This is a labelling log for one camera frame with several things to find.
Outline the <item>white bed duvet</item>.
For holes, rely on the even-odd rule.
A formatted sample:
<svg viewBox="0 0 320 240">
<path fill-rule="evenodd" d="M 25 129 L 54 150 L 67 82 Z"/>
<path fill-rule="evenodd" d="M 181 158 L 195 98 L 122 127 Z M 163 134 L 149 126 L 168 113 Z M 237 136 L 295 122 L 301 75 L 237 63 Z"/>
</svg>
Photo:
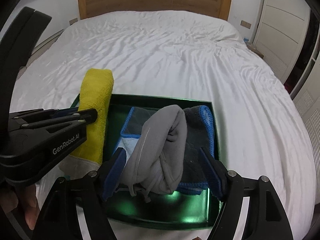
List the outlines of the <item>white bed duvet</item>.
<svg viewBox="0 0 320 240">
<path fill-rule="evenodd" d="M 113 73 L 113 92 L 210 101 L 224 164 L 266 175 L 294 239 L 316 202 L 312 144 L 269 65 L 227 21 L 186 11 L 118 11 L 76 22 L 16 81 L 10 111 L 66 108 L 91 68 Z"/>
</svg>

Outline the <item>left wall switch plate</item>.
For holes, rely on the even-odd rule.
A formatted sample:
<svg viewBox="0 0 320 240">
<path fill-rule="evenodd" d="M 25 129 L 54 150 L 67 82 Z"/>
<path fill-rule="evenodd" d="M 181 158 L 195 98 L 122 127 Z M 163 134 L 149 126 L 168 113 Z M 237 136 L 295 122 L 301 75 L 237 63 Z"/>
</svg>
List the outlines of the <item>left wall switch plate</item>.
<svg viewBox="0 0 320 240">
<path fill-rule="evenodd" d="M 78 21 L 77 18 L 74 18 L 72 20 L 69 21 L 69 25 L 73 25 L 74 23 L 76 23 Z"/>
</svg>

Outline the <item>wooden headboard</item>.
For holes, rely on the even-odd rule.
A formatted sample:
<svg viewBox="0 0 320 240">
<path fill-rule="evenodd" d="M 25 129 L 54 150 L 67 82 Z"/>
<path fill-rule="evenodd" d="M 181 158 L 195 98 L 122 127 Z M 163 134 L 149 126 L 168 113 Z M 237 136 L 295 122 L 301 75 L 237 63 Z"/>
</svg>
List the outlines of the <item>wooden headboard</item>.
<svg viewBox="0 0 320 240">
<path fill-rule="evenodd" d="M 184 10 L 228 20 L 232 0 L 78 0 L 82 20 L 115 11 Z"/>
</svg>

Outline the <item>right wall switch plate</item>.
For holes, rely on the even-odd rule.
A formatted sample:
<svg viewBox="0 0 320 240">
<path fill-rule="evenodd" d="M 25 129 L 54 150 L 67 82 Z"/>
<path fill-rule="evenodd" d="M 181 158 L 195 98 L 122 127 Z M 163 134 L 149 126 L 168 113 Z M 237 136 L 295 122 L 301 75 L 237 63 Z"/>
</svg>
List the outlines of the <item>right wall switch plate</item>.
<svg viewBox="0 0 320 240">
<path fill-rule="evenodd" d="M 240 25 L 243 26 L 243 27 L 245 27 L 245 28 L 247 28 L 247 29 L 250 29 L 251 26 L 252 26 L 250 23 L 248 23 L 248 22 L 246 22 L 246 21 L 244 21 L 244 20 L 242 20 L 242 21 L 240 22 Z"/>
</svg>

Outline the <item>wall switch plate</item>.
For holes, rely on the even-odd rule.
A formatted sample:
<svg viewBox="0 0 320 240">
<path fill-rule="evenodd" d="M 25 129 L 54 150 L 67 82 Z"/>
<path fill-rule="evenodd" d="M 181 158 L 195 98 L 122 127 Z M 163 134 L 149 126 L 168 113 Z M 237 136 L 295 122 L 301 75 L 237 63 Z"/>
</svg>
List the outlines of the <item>wall switch plate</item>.
<svg viewBox="0 0 320 240">
<path fill-rule="evenodd" d="M 247 29 L 250 29 L 251 26 L 252 26 L 250 23 L 248 23 L 248 22 L 246 22 L 246 21 L 244 21 L 244 20 L 242 20 L 242 21 L 240 22 L 240 25 L 243 26 L 243 27 L 245 27 L 245 28 L 247 28 Z"/>
<path fill-rule="evenodd" d="M 74 23 L 76 23 L 78 21 L 77 18 L 74 18 L 72 20 L 69 21 L 69 25 L 73 25 Z"/>
</svg>

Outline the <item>grey cloth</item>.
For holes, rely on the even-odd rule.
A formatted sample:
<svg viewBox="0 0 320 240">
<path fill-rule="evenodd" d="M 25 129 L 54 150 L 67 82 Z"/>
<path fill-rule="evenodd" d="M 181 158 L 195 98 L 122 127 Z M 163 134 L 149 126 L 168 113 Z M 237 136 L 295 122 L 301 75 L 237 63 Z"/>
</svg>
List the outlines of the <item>grey cloth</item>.
<svg viewBox="0 0 320 240">
<path fill-rule="evenodd" d="M 132 151 L 127 152 L 127 162 L 120 183 L 131 196 L 141 192 L 148 202 L 149 193 L 172 194 L 183 174 L 183 160 L 187 139 L 185 113 L 178 105 L 170 105 L 150 115 L 144 109 L 134 117 L 125 133 L 137 132 L 140 137 Z"/>
</svg>

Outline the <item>green metal tray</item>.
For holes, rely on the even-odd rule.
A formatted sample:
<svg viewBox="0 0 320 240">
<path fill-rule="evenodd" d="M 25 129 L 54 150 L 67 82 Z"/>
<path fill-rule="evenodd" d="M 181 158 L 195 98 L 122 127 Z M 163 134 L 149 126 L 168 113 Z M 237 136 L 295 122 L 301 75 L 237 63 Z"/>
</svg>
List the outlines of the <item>green metal tray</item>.
<svg viewBox="0 0 320 240">
<path fill-rule="evenodd" d="M 113 94 L 108 108 L 103 160 L 109 160 L 117 149 L 120 131 L 132 107 L 159 110 L 178 105 L 182 109 L 205 105 L 213 115 L 211 102 L 187 99 L 160 98 L 142 95 Z M 214 154 L 219 158 L 214 121 Z M 213 226 L 219 212 L 219 201 L 208 187 L 201 194 L 191 195 L 174 191 L 172 194 L 149 193 L 150 202 L 138 193 L 131 196 L 120 188 L 103 205 L 108 218 L 123 223 L 160 230 L 191 230 Z"/>
</svg>

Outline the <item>right wooden nightstand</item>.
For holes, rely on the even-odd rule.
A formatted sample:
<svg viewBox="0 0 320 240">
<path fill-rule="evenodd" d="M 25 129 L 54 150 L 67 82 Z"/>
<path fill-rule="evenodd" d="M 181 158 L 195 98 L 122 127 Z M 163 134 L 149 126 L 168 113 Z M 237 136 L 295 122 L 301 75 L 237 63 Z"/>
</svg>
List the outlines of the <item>right wooden nightstand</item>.
<svg viewBox="0 0 320 240">
<path fill-rule="evenodd" d="M 262 58 L 262 59 L 264 58 L 263 53 L 261 53 L 253 44 L 247 43 L 246 46 L 250 51 L 257 54 L 260 58 Z"/>
</svg>

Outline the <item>white radiator cover panels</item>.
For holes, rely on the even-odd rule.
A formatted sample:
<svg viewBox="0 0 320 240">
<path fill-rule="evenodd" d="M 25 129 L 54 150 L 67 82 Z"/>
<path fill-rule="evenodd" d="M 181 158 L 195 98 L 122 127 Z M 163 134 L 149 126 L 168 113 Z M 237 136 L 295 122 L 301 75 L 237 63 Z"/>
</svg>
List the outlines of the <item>white radiator cover panels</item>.
<svg viewBox="0 0 320 240">
<path fill-rule="evenodd" d="M 28 62 L 26 63 L 25 66 L 21 67 L 18 71 L 16 80 L 18 80 L 24 72 L 27 70 L 27 68 L 36 60 L 38 59 L 41 55 L 43 55 L 56 41 L 57 39 L 61 36 L 63 33 L 63 29 L 55 33 L 54 35 L 48 37 L 46 40 L 43 42 L 39 43 L 34 49 L 29 57 Z"/>
</svg>

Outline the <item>white wardrobe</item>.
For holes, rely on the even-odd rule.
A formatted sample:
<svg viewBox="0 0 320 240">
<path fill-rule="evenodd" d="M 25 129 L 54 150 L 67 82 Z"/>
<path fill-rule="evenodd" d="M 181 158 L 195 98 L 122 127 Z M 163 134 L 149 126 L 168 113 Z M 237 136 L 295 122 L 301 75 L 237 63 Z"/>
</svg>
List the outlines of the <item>white wardrobe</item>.
<svg viewBox="0 0 320 240">
<path fill-rule="evenodd" d="M 305 0 L 264 0 L 253 41 L 319 138 L 319 20 Z"/>
</svg>

